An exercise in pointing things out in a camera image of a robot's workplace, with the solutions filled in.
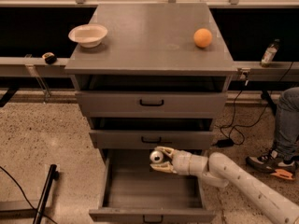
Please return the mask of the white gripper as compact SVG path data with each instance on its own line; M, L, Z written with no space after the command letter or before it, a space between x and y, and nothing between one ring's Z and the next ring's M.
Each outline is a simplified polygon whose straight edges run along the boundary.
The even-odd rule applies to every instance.
M164 155L172 159L163 163L152 163L150 167L158 172L163 173L175 173L178 175L189 175L190 174L190 159L192 154L183 150L174 150L171 147L156 147L155 150L162 151Z

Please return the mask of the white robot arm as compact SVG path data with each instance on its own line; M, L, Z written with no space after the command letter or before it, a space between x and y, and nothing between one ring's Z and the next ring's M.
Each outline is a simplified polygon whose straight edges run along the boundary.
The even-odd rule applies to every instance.
M299 224L299 206L247 173L219 152L209 157L171 147L156 147L149 155L153 170L192 175L210 186L234 184L273 224Z

